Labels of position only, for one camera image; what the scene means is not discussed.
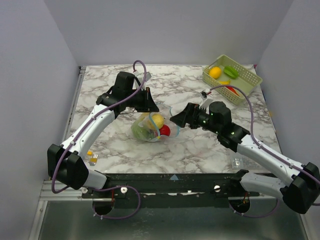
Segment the clear zip top bag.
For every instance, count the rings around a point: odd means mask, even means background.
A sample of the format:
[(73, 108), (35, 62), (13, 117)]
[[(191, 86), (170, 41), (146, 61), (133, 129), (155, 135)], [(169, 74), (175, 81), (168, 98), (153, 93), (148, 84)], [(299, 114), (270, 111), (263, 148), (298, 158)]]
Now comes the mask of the clear zip top bag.
[(180, 133), (180, 127), (170, 121), (173, 116), (172, 107), (157, 103), (159, 112), (142, 113), (131, 125), (133, 136), (145, 142), (164, 141), (175, 138)]

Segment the yellow red mango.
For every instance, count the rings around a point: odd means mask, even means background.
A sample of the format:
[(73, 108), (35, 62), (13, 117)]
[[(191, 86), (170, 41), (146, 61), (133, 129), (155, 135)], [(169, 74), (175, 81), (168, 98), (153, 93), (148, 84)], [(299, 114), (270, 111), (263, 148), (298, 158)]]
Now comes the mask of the yellow red mango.
[(146, 118), (146, 117), (148, 117), (150, 114), (148, 113), (148, 112), (145, 112), (145, 113), (142, 113), (141, 115), (140, 115), (140, 117), (141, 118)]

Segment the red pomegranate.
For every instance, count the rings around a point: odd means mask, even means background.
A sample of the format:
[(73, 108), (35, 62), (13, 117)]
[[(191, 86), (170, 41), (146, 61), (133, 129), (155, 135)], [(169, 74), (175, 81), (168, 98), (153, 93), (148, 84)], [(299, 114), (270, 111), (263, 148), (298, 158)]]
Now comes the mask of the red pomegranate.
[(159, 135), (160, 136), (170, 136), (171, 135), (171, 129), (169, 128), (168, 125), (164, 124), (160, 129), (159, 129)]

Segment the green white cabbage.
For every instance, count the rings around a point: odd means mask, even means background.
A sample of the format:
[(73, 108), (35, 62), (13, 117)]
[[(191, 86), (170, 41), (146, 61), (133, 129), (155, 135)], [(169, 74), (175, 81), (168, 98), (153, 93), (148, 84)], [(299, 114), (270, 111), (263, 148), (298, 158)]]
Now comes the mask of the green white cabbage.
[(143, 126), (139, 126), (140, 122), (141, 120), (137, 119), (131, 125), (131, 131), (135, 138), (137, 138), (138, 140), (146, 141), (150, 138), (150, 132), (146, 130)]

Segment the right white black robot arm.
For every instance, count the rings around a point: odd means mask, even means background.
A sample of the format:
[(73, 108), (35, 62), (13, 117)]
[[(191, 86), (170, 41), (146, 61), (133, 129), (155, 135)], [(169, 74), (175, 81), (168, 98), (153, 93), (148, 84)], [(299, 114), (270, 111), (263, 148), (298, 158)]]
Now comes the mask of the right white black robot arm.
[(181, 128), (189, 125), (191, 129), (203, 128), (216, 134), (221, 145), (257, 162), (275, 176), (245, 172), (230, 183), (234, 195), (259, 192), (282, 199), (299, 214), (305, 214), (319, 197), (320, 170), (315, 164), (304, 165), (256, 140), (251, 132), (232, 122), (231, 111), (222, 101), (214, 101), (208, 108), (188, 103), (170, 121)]

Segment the beige pear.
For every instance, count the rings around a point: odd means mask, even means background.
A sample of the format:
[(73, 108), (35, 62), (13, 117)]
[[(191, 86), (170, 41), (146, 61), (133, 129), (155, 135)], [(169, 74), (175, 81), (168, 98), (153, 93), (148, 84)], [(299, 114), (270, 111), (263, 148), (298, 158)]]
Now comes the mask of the beige pear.
[(151, 119), (148, 117), (146, 125), (151, 130), (160, 129), (165, 124), (164, 117), (159, 113), (154, 113), (151, 115)]

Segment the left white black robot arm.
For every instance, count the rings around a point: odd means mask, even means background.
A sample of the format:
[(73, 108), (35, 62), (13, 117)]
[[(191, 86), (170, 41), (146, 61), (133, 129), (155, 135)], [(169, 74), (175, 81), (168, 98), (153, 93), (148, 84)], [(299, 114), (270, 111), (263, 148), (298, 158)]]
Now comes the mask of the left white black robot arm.
[(74, 190), (92, 188), (101, 198), (107, 197), (111, 185), (103, 173), (90, 170), (84, 158), (98, 136), (118, 115), (133, 108), (140, 113), (158, 112), (149, 87), (129, 72), (117, 74), (114, 85), (96, 100), (96, 105), (82, 125), (60, 145), (47, 150), (48, 174)]

